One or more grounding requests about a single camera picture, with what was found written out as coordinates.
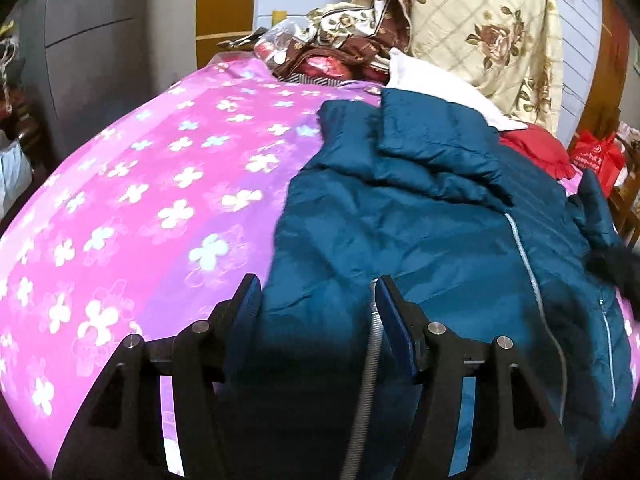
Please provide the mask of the dark teal puffer jacket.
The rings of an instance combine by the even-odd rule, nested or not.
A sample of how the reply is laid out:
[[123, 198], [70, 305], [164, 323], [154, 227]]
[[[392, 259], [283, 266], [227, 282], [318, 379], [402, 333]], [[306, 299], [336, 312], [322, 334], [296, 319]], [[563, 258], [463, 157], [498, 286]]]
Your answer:
[[231, 379], [226, 438], [243, 479], [335, 479], [345, 463], [371, 329], [371, 282], [458, 335], [511, 337], [578, 460], [631, 409], [617, 256], [600, 184], [562, 185], [470, 108], [386, 89], [330, 101], [323, 144], [288, 187], [250, 353]]

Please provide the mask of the pink floral bed sheet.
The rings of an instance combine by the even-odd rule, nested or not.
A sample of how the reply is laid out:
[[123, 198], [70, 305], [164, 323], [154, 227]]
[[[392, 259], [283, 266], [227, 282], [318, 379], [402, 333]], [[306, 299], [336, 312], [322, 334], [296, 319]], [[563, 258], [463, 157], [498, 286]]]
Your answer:
[[[386, 89], [219, 63], [102, 130], [43, 183], [1, 240], [1, 390], [47, 467], [122, 338], [177, 333], [247, 273], [265, 289], [288, 187], [322, 148], [320, 108], [375, 106]], [[419, 394], [371, 318], [340, 475], [390, 478]]]

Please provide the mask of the wooden chair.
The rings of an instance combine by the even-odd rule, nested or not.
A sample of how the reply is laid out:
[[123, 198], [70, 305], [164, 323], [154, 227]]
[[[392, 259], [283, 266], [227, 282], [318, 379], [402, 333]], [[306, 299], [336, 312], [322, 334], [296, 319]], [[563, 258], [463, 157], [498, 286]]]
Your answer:
[[625, 167], [614, 184], [608, 204], [617, 233], [634, 249], [639, 245], [639, 130], [620, 122], [615, 145], [625, 157]]

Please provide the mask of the red ruffled cushion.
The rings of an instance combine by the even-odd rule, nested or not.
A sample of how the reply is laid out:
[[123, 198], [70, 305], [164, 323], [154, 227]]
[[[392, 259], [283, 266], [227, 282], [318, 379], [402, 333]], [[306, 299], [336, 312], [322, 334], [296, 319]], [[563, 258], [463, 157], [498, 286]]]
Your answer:
[[555, 180], [570, 180], [577, 174], [563, 144], [537, 125], [526, 124], [525, 129], [502, 132], [499, 142], [527, 158]]

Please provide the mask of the red plastic bag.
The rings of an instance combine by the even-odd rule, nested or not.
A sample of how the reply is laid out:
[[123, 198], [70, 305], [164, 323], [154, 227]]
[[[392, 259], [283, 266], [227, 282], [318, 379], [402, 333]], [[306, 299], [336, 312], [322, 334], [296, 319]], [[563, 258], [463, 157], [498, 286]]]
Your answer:
[[605, 197], [611, 195], [626, 162], [615, 139], [615, 132], [598, 139], [590, 131], [582, 130], [570, 149], [570, 161], [579, 169], [589, 169], [597, 176]]

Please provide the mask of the white pillow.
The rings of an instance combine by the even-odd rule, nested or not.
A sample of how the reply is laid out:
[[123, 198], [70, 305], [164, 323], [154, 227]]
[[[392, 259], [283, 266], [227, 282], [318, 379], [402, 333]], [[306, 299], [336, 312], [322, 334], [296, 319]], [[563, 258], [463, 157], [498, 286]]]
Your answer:
[[390, 50], [390, 81], [387, 87], [434, 96], [472, 108], [499, 132], [527, 129], [525, 122], [503, 114], [493, 102], [461, 77], [430, 62], [406, 55], [396, 48]]

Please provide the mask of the grey wardrobe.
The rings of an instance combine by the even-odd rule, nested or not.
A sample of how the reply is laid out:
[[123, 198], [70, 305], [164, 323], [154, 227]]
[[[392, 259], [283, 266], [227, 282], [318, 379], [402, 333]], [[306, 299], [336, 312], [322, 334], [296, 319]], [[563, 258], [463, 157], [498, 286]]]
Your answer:
[[149, 101], [144, 0], [18, 0], [21, 81], [62, 162]]

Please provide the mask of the cream floral quilt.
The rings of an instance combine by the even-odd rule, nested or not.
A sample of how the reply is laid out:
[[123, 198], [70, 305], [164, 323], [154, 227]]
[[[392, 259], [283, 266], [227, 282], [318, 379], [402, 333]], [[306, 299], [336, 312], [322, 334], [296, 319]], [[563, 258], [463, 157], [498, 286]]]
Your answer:
[[388, 1], [408, 35], [401, 48], [408, 55], [465, 79], [504, 114], [556, 131], [563, 85], [556, 0]]

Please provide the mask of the pink shiny packet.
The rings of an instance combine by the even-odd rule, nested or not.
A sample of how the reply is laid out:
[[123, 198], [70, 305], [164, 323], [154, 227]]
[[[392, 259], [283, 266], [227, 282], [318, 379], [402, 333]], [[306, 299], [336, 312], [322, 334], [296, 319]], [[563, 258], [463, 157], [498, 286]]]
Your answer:
[[309, 77], [326, 77], [346, 80], [352, 76], [349, 68], [332, 56], [311, 56], [303, 60], [297, 71]]

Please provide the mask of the brown floral crumpled blanket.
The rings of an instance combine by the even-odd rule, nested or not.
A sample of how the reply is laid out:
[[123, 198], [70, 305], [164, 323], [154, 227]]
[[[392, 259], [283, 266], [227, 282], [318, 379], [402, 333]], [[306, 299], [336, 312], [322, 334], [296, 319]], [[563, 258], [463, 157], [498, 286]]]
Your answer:
[[[311, 10], [303, 25], [284, 18], [269, 28], [222, 40], [218, 46], [224, 51], [253, 52], [280, 80], [336, 86], [350, 80], [385, 84], [390, 78], [390, 49], [401, 43], [384, 1], [370, 6], [328, 4]], [[352, 76], [337, 80], [297, 71], [303, 60], [318, 55], [341, 61]]]

